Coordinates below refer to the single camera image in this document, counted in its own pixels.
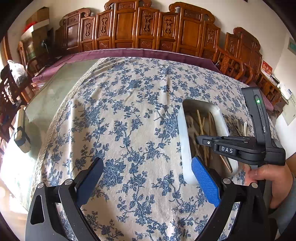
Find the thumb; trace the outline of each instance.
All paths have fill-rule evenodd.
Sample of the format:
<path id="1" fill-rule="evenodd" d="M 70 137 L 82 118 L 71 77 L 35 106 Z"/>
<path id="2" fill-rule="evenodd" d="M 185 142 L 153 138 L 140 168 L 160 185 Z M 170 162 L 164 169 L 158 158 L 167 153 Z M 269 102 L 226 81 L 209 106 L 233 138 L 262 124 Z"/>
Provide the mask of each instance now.
<path id="1" fill-rule="evenodd" d="M 278 176 L 278 172 L 279 170 L 277 166 L 265 164 L 258 169 L 251 170 L 249 176 L 255 180 L 274 181 Z"/>

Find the human hand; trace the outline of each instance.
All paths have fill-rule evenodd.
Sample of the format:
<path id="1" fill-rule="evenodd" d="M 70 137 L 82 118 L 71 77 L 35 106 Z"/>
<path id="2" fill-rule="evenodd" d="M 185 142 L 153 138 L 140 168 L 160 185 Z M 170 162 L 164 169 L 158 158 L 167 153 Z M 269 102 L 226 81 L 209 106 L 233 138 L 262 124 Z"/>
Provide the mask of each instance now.
<path id="1" fill-rule="evenodd" d="M 266 164 L 254 170 L 251 170 L 249 165 L 244 164 L 244 171 L 246 172 L 245 185 L 257 182 L 257 180 L 272 181 L 272 199 L 269 206 L 271 209 L 276 209 L 288 196 L 292 188 L 293 176 L 287 164 L 284 166 Z"/>

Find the finger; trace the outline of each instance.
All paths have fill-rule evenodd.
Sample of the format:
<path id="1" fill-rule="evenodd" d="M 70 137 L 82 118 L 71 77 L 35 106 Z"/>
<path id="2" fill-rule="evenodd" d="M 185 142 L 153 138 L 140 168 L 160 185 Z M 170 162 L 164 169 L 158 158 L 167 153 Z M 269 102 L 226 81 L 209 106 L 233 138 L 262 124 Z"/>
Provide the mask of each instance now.
<path id="1" fill-rule="evenodd" d="M 258 169 L 251 170 L 249 172 L 250 178 L 256 180 L 269 180 L 274 181 L 279 175 L 279 166 L 265 164 Z"/>
<path id="2" fill-rule="evenodd" d="M 251 178 L 249 175 L 249 172 L 251 171 L 251 168 L 248 164 L 244 164 L 243 170 L 245 171 L 245 177 L 244 177 L 244 185 L 248 186 L 250 183 L 257 182 L 255 179 Z"/>

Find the sleeve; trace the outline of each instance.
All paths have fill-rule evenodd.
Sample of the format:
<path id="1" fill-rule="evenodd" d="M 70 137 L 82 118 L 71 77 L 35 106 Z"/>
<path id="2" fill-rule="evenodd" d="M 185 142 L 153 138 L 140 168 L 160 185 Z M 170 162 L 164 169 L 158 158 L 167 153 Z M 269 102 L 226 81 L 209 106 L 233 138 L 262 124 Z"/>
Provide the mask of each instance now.
<path id="1" fill-rule="evenodd" d="M 285 198 L 284 202 L 269 215 L 269 218 L 276 220 L 279 232 L 282 235 L 288 226 L 294 222 L 296 225 L 296 179 L 294 177 L 292 188 L 289 195 Z"/>

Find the plastic bag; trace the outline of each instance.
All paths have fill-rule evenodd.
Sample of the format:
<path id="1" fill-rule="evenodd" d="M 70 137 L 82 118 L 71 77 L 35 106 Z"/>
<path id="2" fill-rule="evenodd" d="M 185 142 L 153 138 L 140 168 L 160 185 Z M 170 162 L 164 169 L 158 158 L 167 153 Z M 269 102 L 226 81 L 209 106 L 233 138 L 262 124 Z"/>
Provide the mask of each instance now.
<path id="1" fill-rule="evenodd" d="M 12 60 L 7 61 L 9 68 L 12 70 L 12 76 L 15 80 L 15 83 L 19 87 L 21 83 L 28 78 L 28 74 L 23 65 L 15 63 Z"/>

